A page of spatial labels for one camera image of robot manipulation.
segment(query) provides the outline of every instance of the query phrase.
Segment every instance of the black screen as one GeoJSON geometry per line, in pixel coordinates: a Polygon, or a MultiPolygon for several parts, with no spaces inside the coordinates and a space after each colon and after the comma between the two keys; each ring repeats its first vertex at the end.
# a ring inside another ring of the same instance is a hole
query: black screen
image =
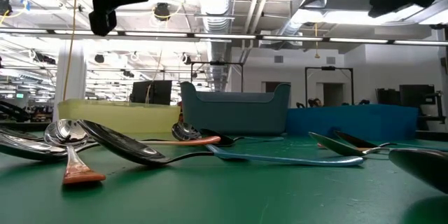
{"type": "Polygon", "coordinates": [[[426,97],[434,93],[434,85],[400,85],[401,105],[417,108],[425,104],[435,105],[434,97],[426,97]]]}
{"type": "Polygon", "coordinates": [[[146,103],[148,94],[150,104],[169,105],[171,101],[171,80],[135,82],[132,86],[131,102],[146,103]]]}

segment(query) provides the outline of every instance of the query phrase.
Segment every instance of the blue container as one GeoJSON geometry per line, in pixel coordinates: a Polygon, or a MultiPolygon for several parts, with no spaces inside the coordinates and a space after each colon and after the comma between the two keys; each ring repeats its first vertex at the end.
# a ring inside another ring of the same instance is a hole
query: blue container
{"type": "Polygon", "coordinates": [[[335,137],[335,130],[366,141],[414,139],[418,109],[382,104],[288,110],[286,132],[308,136],[315,132],[335,137]]]}
{"type": "Polygon", "coordinates": [[[290,89],[280,84],[273,93],[197,92],[193,84],[181,83],[183,119],[222,134],[282,134],[290,89]]]}

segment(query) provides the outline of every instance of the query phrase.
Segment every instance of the pillar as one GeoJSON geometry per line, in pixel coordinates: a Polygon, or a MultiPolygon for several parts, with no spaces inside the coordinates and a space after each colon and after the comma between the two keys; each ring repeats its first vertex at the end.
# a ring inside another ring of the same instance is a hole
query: pillar
{"type": "Polygon", "coordinates": [[[59,111],[57,104],[63,101],[65,78],[69,72],[69,78],[66,86],[65,100],[84,99],[85,98],[85,78],[87,75],[87,60],[82,41],[74,41],[71,51],[70,70],[68,68],[70,54],[70,41],[62,42],[59,48],[59,57],[57,61],[57,79],[55,93],[55,107],[53,109],[53,121],[59,120],[59,111]]]}

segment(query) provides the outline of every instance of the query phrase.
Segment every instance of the door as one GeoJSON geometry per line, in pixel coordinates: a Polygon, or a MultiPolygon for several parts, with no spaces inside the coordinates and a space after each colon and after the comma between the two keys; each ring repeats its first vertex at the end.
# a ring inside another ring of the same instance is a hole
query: door
{"type": "Polygon", "coordinates": [[[344,84],[323,83],[323,105],[341,106],[344,102],[344,84]]]}

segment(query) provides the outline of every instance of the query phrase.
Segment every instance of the wall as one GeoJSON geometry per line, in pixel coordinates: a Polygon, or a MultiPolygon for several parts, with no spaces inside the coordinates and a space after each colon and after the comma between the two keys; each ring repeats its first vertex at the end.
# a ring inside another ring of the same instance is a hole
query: wall
{"type": "MultiPolygon", "coordinates": [[[[320,59],[316,59],[316,51],[309,50],[280,50],[254,48],[249,55],[244,67],[244,91],[262,92],[262,82],[279,81],[291,83],[291,104],[295,107],[296,102],[305,104],[305,67],[327,66],[326,57],[336,57],[336,67],[344,66],[344,56],[338,54],[337,50],[319,50],[320,59]],[[275,64],[274,56],[283,55],[283,64],[275,64]]],[[[236,62],[241,54],[240,48],[232,49],[233,61],[236,62]]],[[[344,100],[350,102],[350,80],[340,71],[308,71],[308,98],[319,97],[319,83],[345,83],[346,94],[344,100]]],[[[241,76],[231,70],[227,91],[241,92],[241,76]]]]}
{"type": "MultiPolygon", "coordinates": [[[[434,34],[426,40],[437,37],[434,34]]],[[[377,103],[376,88],[399,90],[400,85],[429,84],[442,90],[439,53],[438,47],[431,46],[361,45],[345,54],[344,63],[354,68],[357,100],[377,103]]],[[[435,116],[437,108],[423,106],[423,112],[435,116]]],[[[445,130],[438,122],[428,124],[431,130],[445,130]]]]}

